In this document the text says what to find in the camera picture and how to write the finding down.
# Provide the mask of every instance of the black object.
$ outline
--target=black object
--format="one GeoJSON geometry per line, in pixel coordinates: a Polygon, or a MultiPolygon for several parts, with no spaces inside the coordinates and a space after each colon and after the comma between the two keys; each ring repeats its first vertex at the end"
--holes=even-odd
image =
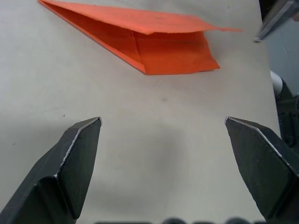
{"type": "Polygon", "coordinates": [[[299,156],[271,129],[228,117],[240,174],[267,221],[299,222],[299,156]]]}
{"type": "Polygon", "coordinates": [[[277,0],[259,0],[262,20],[264,20],[276,2],[277,0]]]}
{"type": "MultiPolygon", "coordinates": [[[[240,173],[267,222],[298,223],[299,157],[272,130],[257,123],[227,118],[226,126],[240,173]]],[[[93,173],[100,127],[100,118],[93,118],[66,130],[28,173],[0,213],[0,223],[74,224],[93,173]]],[[[173,218],[163,224],[186,223],[173,218]]],[[[226,224],[249,223],[233,218],[226,224]]]]}
{"type": "Polygon", "coordinates": [[[1,224],[74,224],[97,152],[99,117],[76,123],[30,170],[0,213],[1,224]]]}
{"type": "Polygon", "coordinates": [[[282,140],[299,155],[299,97],[291,94],[285,81],[276,107],[282,140]]]}

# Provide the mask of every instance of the white table surface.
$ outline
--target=white table surface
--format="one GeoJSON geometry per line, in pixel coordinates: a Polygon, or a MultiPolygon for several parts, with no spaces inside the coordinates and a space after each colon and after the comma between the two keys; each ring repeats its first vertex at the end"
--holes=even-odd
{"type": "Polygon", "coordinates": [[[237,168],[226,116],[276,133],[267,51],[253,37],[258,0],[76,0],[194,14],[221,68],[146,76],[36,0],[0,1],[0,209],[72,124],[101,116],[93,177],[78,224],[261,220],[237,168]]]}

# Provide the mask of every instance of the orange paper airplane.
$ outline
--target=orange paper airplane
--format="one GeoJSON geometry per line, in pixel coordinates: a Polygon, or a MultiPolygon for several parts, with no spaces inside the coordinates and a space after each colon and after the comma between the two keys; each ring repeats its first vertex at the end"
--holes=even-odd
{"type": "Polygon", "coordinates": [[[45,7],[147,75],[218,69],[196,16],[39,0],[45,7]]]}

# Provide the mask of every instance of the table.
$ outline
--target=table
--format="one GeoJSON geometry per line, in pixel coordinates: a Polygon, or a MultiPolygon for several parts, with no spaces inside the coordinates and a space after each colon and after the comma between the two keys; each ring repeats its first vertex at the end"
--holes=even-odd
{"type": "Polygon", "coordinates": [[[261,220],[238,172],[226,116],[279,133],[258,0],[78,0],[194,14],[221,68],[146,76],[35,0],[0,3],[0,208],[72,124],[101,116],[78,224],[261,220]]]}

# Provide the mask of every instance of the white cylinder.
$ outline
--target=white cylinder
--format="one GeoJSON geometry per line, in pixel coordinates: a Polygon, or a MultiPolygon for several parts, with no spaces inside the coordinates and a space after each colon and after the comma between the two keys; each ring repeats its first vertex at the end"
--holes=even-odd
{"type": "Polygon", "coordinates": [[[282,79],[273,71],[270,71],[270,74],[273,83],[274,95],[275,97],[278,97],[282,91],[282,79]]]}

